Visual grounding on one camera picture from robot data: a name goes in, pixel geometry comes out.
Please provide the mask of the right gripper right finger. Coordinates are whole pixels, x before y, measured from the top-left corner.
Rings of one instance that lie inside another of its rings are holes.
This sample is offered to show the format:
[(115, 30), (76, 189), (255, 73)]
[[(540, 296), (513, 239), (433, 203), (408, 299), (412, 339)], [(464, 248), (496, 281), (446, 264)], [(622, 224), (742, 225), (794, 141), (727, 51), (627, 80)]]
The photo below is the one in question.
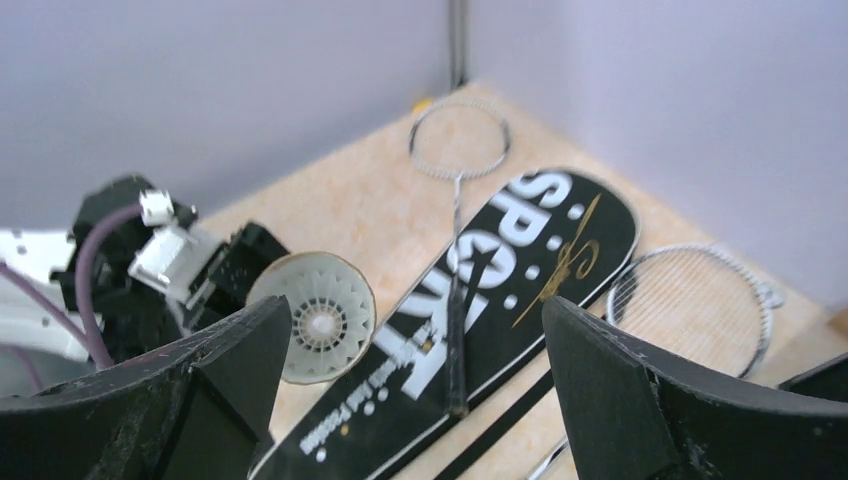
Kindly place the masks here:
[(582, 479), (843, 479), (847, 406), (749, 383), (554, 297), (542, 324)]

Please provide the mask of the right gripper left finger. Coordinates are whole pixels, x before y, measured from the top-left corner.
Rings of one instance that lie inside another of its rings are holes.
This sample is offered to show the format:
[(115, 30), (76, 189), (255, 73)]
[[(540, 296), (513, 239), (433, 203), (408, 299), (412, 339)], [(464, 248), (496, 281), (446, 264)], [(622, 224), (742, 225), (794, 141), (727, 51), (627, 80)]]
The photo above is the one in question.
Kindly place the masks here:
[(243, 479), (270, 441), (291, 312), (269, 297), (117, 366), (1, 402), (5, 479)]

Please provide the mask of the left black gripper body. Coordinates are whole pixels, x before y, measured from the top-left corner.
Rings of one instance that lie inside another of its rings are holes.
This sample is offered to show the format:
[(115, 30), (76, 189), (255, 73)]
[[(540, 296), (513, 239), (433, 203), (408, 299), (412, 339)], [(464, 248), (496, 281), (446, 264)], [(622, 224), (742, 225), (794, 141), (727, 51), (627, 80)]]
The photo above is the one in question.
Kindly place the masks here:
[(265, 226), (247, 222), (219, 245), (191, 287), (199, 297), (182, 308), (180, 327), (188, 332), (206, 328), (240, 310), (261, 273), (289, 254)]

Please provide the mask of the black racket bag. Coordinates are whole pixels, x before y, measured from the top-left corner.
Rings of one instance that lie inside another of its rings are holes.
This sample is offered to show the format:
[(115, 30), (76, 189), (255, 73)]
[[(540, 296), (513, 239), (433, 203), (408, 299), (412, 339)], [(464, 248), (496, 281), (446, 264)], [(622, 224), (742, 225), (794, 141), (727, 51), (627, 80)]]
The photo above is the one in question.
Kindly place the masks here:
[(456, 423), (446, 409), (446, 309), (465, 297), (468, 400), (478, 406), (543, 348), (541, 306), (598, 299), (640, 234), (617, 192), (563, 168), (494, 194), (377, 328), (370, 348), (274, 445), (262, 479), (388, 479)]

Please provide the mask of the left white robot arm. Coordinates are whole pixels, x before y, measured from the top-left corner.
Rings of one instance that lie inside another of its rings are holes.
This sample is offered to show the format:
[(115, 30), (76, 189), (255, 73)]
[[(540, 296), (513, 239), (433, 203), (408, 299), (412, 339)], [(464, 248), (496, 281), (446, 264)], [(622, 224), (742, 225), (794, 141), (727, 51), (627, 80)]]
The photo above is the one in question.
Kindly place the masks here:
[(67, 229), (1, 232), (1, 393), (34, 395), (242, 308), (286, 254), (264, 226), (220, 236), (140, 175), (87, 194)]

